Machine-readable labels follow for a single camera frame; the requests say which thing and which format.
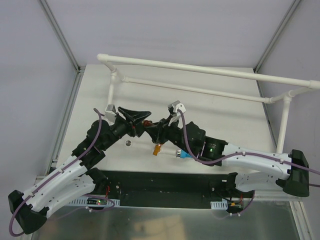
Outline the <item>brown water faucet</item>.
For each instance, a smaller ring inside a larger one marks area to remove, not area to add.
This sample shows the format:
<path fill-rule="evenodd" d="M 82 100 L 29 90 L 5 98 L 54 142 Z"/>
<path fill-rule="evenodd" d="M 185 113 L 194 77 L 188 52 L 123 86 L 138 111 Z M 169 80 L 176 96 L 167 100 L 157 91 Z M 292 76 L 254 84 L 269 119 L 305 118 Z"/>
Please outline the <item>brown water faucet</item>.
<path fill-rule="evenodd" d="M 158 122 L 152 122 L 151 120 L 143 120 L 142 125 L 147 128 L 147 127 L 157 126 Z"/>

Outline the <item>white PVC pipe frame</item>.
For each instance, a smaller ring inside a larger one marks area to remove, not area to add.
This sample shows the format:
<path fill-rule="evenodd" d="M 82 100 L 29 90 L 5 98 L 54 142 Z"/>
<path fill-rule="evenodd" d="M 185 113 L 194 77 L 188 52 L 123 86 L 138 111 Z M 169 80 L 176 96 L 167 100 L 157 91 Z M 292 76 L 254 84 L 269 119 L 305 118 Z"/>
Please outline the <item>white PVC pipe frame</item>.
<path fill-rule="evenodd" d="M 176 100 L 186 118 L 215 138 L 256 150 L 273 151 L 264 105 L 282 102 L 280 144 L 284 143 L 290 103 L 294 97 L 317 91 L 320 83 L 155 60 L 98 54 L 110 70 L 107 102 L 131 108 L 151 108 L 152 119 L 166 113 Z"/>

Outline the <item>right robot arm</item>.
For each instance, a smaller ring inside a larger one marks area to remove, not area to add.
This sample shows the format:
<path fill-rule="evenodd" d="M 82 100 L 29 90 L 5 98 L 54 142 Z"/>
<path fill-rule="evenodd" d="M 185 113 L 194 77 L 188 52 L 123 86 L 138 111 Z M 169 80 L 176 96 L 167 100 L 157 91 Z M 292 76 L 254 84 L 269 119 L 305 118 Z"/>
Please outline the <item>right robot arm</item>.
<path fill-rule="evenodd" d="M 309 163 L 304 153 L 293 149 L 290 153 L 267 153 L 236 146 L 221 139 L 208 137 L 205 130 L 193 122 L 169 124 L 144 120 L 144 130 L 156 145 L 167 141 L 188 153 L 196 162 L 206 166 L 236 167 L 252 173 L 231 173 L 225 192 L 237 197 L 242 192 L 281 188 L 286 194 L 306 198 L 310 195 Z"/>

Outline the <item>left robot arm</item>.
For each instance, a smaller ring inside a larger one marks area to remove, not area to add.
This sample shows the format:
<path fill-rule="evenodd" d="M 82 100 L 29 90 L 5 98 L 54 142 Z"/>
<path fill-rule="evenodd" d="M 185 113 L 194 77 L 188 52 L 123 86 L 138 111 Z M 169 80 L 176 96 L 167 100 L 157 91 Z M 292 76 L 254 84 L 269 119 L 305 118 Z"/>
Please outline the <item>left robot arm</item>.
<path fill-rule="evenodd" d="M 134 111 L 118 108 L 114 123 L 109 125 L 103 115 L 94 110 L 98 120 L 91 124 L 85 139 L 59 167 L 40 182 L 24 191 L 14 190 L 8 195 L 12 217 L 9 233 L 13 237 L 13 223 L 17 221 L 23 234 L 31 234 L 41 228 L 60 208 L 82 195 L 105 191 L 103 174 L 95 167 L 105 157 L 105 151 L 123 136 L 140 137 L 144 132 L 143 121 L 150 111 Z"/>

